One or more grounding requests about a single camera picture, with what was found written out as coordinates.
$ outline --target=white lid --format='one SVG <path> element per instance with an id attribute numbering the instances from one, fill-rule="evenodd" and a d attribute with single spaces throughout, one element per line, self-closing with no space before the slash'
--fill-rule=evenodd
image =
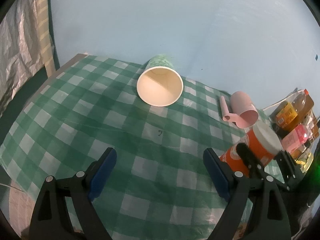
<path id="1" fill-rule="evenodd" d="M 252 129 L 258 141 L 269 153 L 277 155 L 283 150 L 277 134 L 267 124 L 258 120 Z"/>

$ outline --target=pink handle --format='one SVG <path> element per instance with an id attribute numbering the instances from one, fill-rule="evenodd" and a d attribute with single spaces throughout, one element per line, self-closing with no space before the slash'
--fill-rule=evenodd
<path id="1" fill-rule="evenodd" d="M 222 120 L 226 122 L 236 122 L 236 120 L 238 119 L 238 115 L 229 112 L 224 96 L 220 96 L 219 101 L 222 113 Z"/>

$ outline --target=screw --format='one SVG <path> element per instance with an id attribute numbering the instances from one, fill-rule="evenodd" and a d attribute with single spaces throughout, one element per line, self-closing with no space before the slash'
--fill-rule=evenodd
<path id="1" fill-rule="evenodd" d="M 46 182 L 50 182 L 50 181 L 52 181 L 52 180 L 53 180 L 53 177 L 52 177 L 52 176 L 48 176 L 48 177 L 45 178 L 45 181 L 46 181 Z"/>
<path id="2" fill-rule="evenodd" d="M 243 173 L 241 171 L 236 171 L 235 176 L 241 178 L 243 176 Z"/>
<path id="3" fill-rule="evenodd" d="M 78 171 L 78 172 L 76 173 L 76 176 L 77 176 L 78 178 L 83 177 L 83 176 L 84 176 L 84 171 Z"/>
<path id="4" fill-rule="evenodd" d="M 269 182 L 273 182 L 273 177 L 271 177 L 271 176 L 269 176 L 269 175 L 266 177 L 266 179 L 267 179 L 267 181 L 269 181 Z"/>

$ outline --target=striped curtain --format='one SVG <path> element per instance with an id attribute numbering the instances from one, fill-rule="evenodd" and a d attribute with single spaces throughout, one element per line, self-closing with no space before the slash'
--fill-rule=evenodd
<path id="1" fill-rule="evenodd" d="M 47 76 L 50 77 L 55 72 L 55 67 L 52 55 L 52 42 L 49 34 L 48 0 L 36 0 L 36 3 L 41 56 Z"/>

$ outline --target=green paper cup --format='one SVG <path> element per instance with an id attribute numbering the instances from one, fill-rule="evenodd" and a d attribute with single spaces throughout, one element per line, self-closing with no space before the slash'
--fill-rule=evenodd
<path id="1" fill-rule="evenodd" d="M 152 106 L 169 106 L 179 99 L 183 81 L 165 55 L 149 60 L 145 71 L 138 78 L 139 97 Z"/>

